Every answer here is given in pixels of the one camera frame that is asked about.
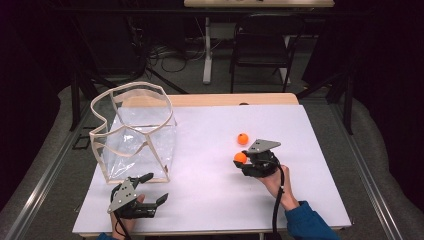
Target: white table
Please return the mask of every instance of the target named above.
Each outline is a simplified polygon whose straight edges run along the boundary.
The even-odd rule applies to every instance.
[[[256,95],[265,99],[269,96],[272,103],[273,96],[278,96]],[[205,96],[214,99],[219,95]],[[237,96],[249,102],[254,94]],[[190,99],[190,95],[179,98]],[[171,181],[142,184],[136,189],[146,194],[145,202],[153,202],[165,193],[169,197],[157,209],[155,218],[138,220],[134,234],[271,232],[275,199],[258,180],[243,176],[232,162],[234,154],[245,150],[256,138],[281,142],[272,151],[290,167],[294,194],[299,200],[307,200],[332,228],[351,225],[303,106],[174,106],[174,112],[178,127]],[[248,146],[237,144],[241,132],[250,136]],[[106,210],[114,187],[106,185],[97,167],[74,233],[92,236],[111,232]],[[277,226],[283,230],[286,224],[280,208]]]
[[[193,8],[326,8],[333,7],[333,0],[184,0],[184,6]],[[205,22],[205,67],[203,83],[211,83],[212,52],[211,52],[211,22],[206,17]],[[282,79],[287,69],[280,69]]]

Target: clear plastic bag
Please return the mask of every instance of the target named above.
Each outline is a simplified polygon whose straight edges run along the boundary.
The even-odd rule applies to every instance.
[[[150,182],[169,182],[176,121],[160,86],[133,82],[110,89],[91,102],[100,126],[90,140],[108,184],[152,172]]]

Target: chair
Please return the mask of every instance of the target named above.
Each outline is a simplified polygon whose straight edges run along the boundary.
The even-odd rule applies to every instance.
[[[279,68],[286,68],[285,79],[281,77],[282,92],[285,92],[296,43],[304,28],[303,19],[294,15],[256,13],[243,17],[234,29],[230,63],[231,93],[234,91],[236,66],[275,68],[274,73]],[[286,37],[293,39],[285,43]]]

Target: person's hand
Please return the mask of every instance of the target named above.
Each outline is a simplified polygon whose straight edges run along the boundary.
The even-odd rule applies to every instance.
[[[286,211],[289,211],[297,208],[299,206],[299,202],[296,200],[292,192],[289,168],[284,165],[281,165],[281,168],[284,172],[284,193],[281,197],[280,203]],[[257,179],[266,186],[273,197],[277,197],[278,189],[281,186],[281,172],[279,169],[268,177]]]
[[[142,203],[144,201],[144,194],[140,194],[137,197],[137,201]],[[115,214],[111,213],[110,214],[110,218],[112,220],[112,237],[119,239],[119,240],[124,240],[125,237],[122,236],[122,234],[124,234],[124,230],[122,229],[120,224],[117,224],[117,220],[115,217]],[[121,218],[121,222],[124,224],[125,228],[127,229],[128,233],[132,232],[136,219],[123,219]]]

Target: gray floor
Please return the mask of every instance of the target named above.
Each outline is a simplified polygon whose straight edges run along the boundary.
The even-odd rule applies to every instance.
[[[299,44],[288,92],[300,92],[306,85],[301,81],[301,76],[313,46],[314,41],[310,39],[304,39]],[[210,85],[202,83],[202,60],[189,61],[177,73],[163,71],[160,62],[154,69],[189,93],[228,93],[230,52],[224,44],[214,49]],[[167,70],[178,69],[183,62],[166,59],[163,66]],[[237,79],[253,77],[255,80],[266,76],[270,81],[278,81],[278,76],[271,75],[272,71],[242,73],[240,71]],[[144,76],[144,80],[163,85],[168,94],[177,93],[155,77]],[[279,91],[276,86],[259,88],[238,85],[235,89],[236,92],[252,89]],[[359,102],[354,102],[354,135],[349,136],[340,124],[339,106],[328,105],[323,100],[326,92],[327,89],[323,88],[301,100],[301,104],[307,110],[336,186],[354,223],[352,227],[338,231],[339,236],[342,239],[424,239],[424,215],[404,197],[388,172],[384,141],[368,111]],[[19,188],[0,213],[0,229],[6,238],[81,239],[71,231],[96,161],[90,148],[71,150],[69,146],[80,133],[87,134],[88,130],[84,127],[93,126],[92,115],[85,111],[86,118],[79,128],[75,132],[68,132],[72,121],[70,89],[64,89],[60,98],[62,105],[54,127]],[[40,192],[38,190],[46,195],[31,202],[31,194]],[[386,206],[388,213],[381,211]],[[400,235],[390,232],[393,229],[399,230]],[[286,233],[283,235],[284,239],[290,239]]]

